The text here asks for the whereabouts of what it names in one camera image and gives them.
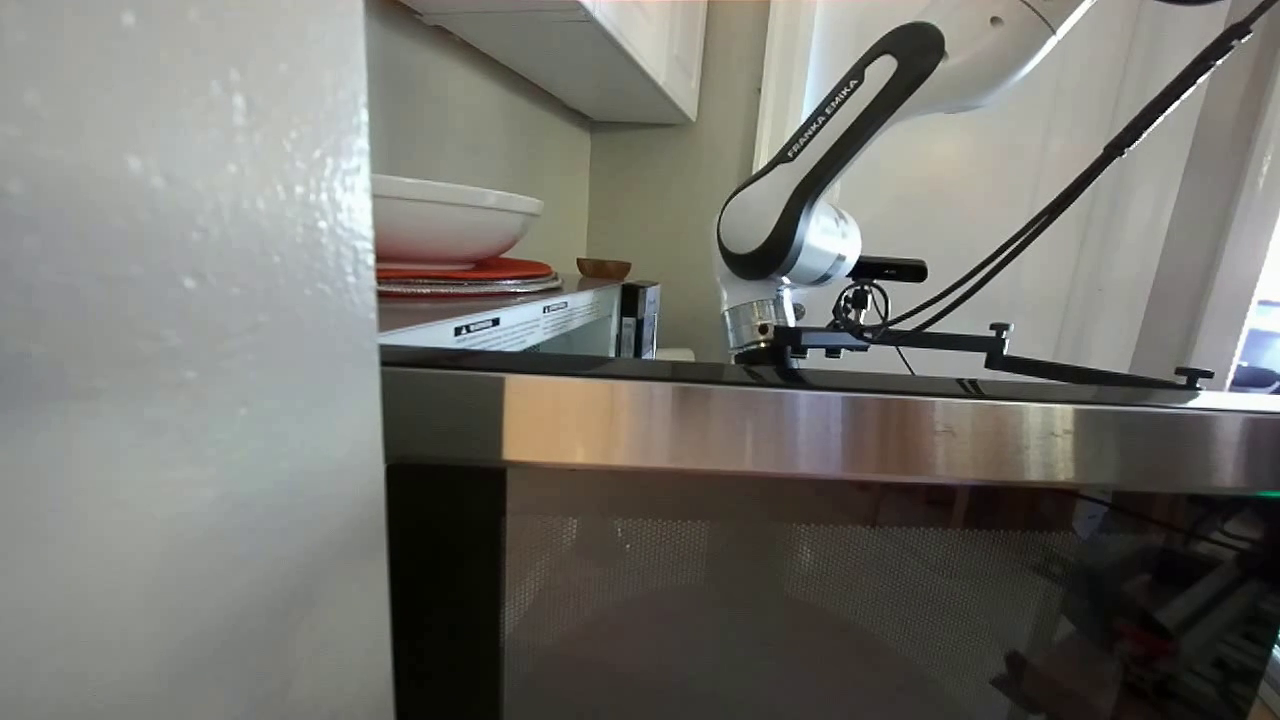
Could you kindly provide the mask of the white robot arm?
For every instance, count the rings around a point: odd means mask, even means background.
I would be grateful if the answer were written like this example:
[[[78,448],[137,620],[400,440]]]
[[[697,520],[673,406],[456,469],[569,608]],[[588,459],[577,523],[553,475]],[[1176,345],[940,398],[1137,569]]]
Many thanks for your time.
[[[718,204],[714,285],[728,352],[797,320],[793,293],[847,277],[860,225],[828,199],[896,119],[965,110],[1023,81],[1093,0],[931,0],[876,36],[793,136]]]

